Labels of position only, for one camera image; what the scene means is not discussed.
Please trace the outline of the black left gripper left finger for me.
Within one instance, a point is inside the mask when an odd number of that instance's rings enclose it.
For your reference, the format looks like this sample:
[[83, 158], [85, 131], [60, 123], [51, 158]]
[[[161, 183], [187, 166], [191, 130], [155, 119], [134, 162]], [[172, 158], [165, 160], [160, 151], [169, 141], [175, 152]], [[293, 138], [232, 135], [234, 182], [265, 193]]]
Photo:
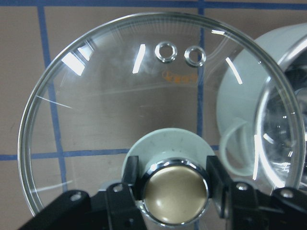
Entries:
[[133, 188], [139, 177], [139, 158], [126, 161], [121, 182], [94, 196], [82, 190], [62, 193], [21, 226], [23, 230], [145, 230]]

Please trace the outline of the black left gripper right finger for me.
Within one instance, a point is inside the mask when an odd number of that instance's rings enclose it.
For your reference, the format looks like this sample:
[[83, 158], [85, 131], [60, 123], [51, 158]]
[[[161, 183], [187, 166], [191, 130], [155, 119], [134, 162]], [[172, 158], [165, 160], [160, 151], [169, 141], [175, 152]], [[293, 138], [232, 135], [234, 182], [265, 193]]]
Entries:
[[266, 195], [243, 181], [233, 181], [217, 156], [208, 156], [209, 197], [228, 230], [305, 230], [307, 195], [284, 187]]

